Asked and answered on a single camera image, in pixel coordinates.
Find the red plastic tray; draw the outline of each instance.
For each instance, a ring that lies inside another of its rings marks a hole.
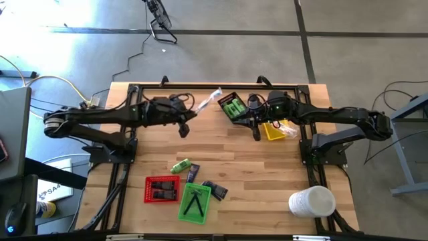
[[[177,191],[177,200],[154,199],[153,191],[157,190],[152,188],[152,182],[154,181],[175,181],[176,185],[174,186],[174,189]],[[179,200],[180,200],[180,176],[179,175],[146,177],[146,188],[144,190],[145,203],[178,202]]]

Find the snack package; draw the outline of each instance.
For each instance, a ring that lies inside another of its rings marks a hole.
[[[276,122],[275,124],[271,123],[271,125],[278,131],[282,132],[283,134],[285,134],[285,136],[290,137],[290,138],[294,138],[297,136],[298,130],[289,126],[289,125],[284,125],[281,122]]]

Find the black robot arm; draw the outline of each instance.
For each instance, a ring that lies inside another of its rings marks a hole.
[[[391,137],[389,117],[381,112],[369,111],[365,108],[318,108],[294,100],[287,92],[273,90],[265,102],[261,102],[258,94],[250,94],[248,111],[234,124],[249,127],[256,141],[260,140],[258,125],[273,123],[287,119],[296,125],[315,122],[353,124],[357,127],[331,135],[314,135],[311,152],[326,152],[331,147],[350,141],[367,138],[384,141]]]
[[[189,133],[186,122],[196,113],[187,110],[177,95],[154,97],[138,104],[112,108],[109,110],[65,109],[46,113],[44,133],[51,138],[77,137],[101,143],[109,150],[127,150],[131,148],[130,139],[123,133],[105,133],[85,124],[120,124],[125,127],[149,127],[153,125],[178,124],[182,138]]]

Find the stack of white cups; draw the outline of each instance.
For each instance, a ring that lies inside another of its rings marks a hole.
[[[317,185],[293,193],[288,200],[288,206],[297,217],[323,218],[334,212],[336,200],[329,189]]]

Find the concrete floor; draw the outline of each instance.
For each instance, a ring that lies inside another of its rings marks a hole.
[[[47,33],[46,29],[36,28],[66,23],[69,27],[144,29],[144,5],[139,0],[32,2],[16,0],[16,5],[0,16],[0,29],[10,33],[0,38],[0,53],[23,70],[57,74],[71,80],[87,97],[109,87],[111,75],[126,69],[127,58],[140,51],[146,37]],[[307,31],[428,31],[425,14],[428,2],[424,0],[300,0],[300,3]],[[165,0],[164,4],[173,29],[299,30],[293,0]],[[254,82],[263,74],[272,82],[308,83],[298,36],[177,37],[176,46],[150,38],[144,48],[145,55],[133,59],[130,73],[117,76],[116,81],[160,81],[167,75],[173,82]],[[328,85],[333,106],[370,108],[375,96],[390,82],[427,80],[427,38],[309,37],[308,44],[316,82]],[[0,69],[11,67],[0,62]],[[20,80],[0,79],[1,90],[20,85]],[[40,80],[32,88],[33,97],[42,100],[74,106],[81,101],[59,80]],[[426,93],[428,84],[398,84],[395,88],[420,95]],[[396,108],[409,101],[397,93],[389,94],[388,99]],[[376,109],[392,113],[382,101],[377,102]],[[389,149],[362,166],[367,143],[357,141],[346,151],[360,229],[368,234],[426,239],[428,193],[392,197],[389,189],[405,184],[397,155]],[[372,153],[389,143],[373,143]],[[81,146],[73,140],[45,137],[42,122],[30,118],[28,157],[44,160],[82,153]]]

